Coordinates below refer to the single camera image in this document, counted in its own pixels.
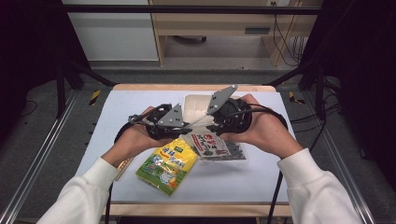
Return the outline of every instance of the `yellow packet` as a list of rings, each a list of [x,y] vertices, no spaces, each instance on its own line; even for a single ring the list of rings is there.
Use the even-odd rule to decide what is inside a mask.
[[[155,151],[136,171],[136,175],[171,196],[196,161],[197,155],[181,138]]]

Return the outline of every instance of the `white sweater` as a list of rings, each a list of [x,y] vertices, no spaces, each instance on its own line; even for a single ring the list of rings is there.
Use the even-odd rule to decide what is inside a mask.
[[[361,223],[347,191],[332,173],[318,168],[307,148],[278,166],[288,184],[294,223]],[[115,167],[98,158],[87,173],[67,182],[38,223],[99,223],[117,174]]]

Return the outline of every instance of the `gray floor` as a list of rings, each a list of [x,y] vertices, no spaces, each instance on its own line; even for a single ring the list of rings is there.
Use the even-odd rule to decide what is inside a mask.
[[[279,77],[290,67],[274,69],[269,64],[268,56],[262,51],[253,51],[249,45],[263,47],[262,42],[254,38],[249,40],[240,39],[239,47],[235,48],[221,43],[237,42],[238,38],[222,39],[221,37],[208,38],[207,45],[217,43],[210,48],[198,48],[200,43],[179,43],[180,40],[170,41],[167,52],[169,64],[165,68],[152,65],[135,67],[131,69],[106,69],[97,67],[98,73],[111,80],[120,83],[219,83],[219,84],[262,84]],[[244,58],[244,63],[236,63],[236,60]],[[256,66],[255,60],[262,60]],[[55,202],[62,186],[70,179],[78,168],[87,144],[91,139],[94,124],[98,120],[106,96],[111,88],[105,87],[91,78],[83,76],[86,85],[78,92],[78,98],[69,119],[63,126],[46,163],[44,164],[37,181],[34,183],[24,205],[19,212],[18,218],[38,218]],[[285,107],[290,119],[297,119],[311,115],[308,105],[300,105],[289,100],[289,90],[294,91],[297,99],[304,99],[304,95],[298,92],[295,83],[298,78],[290,80],[278,90],[282,94]],[[95,90],[101,90],[101,94],[95,105],[89,105]],[[9,137],[0,151],[0,209],[3,211],[11,200],[18,185],[22,182],[24,174],[28,171],[35,154],[44,142],[56,115],[56,87],[53,81],[35,88],[29,92],[28,100],[37,103],[37,109],[30,115],[21,118],[16,124],[13,134]],[[336,104],[335,97],[329,97],[327,106]],[[33,109],[32,104],[27,104],[25,112]],[[306,147],[310,147],[318,128],[299,132],[317,126],[316,121],[302,124],[294,124],[297,139]],[[328,116],[326,124],[332,140],[337,145],[340,154],[347,163],[350,172],[359,186],[364,200],[367,202],[376,223],[396,223],[396,193],[390,188],[384,177],[379,172],[376,164],[372,161],[361,159],[359,145],[353,137],[350,128],[342,114],[332,113]],[[320,138],[312,154],[322,169],[334,172],[326,144]]]

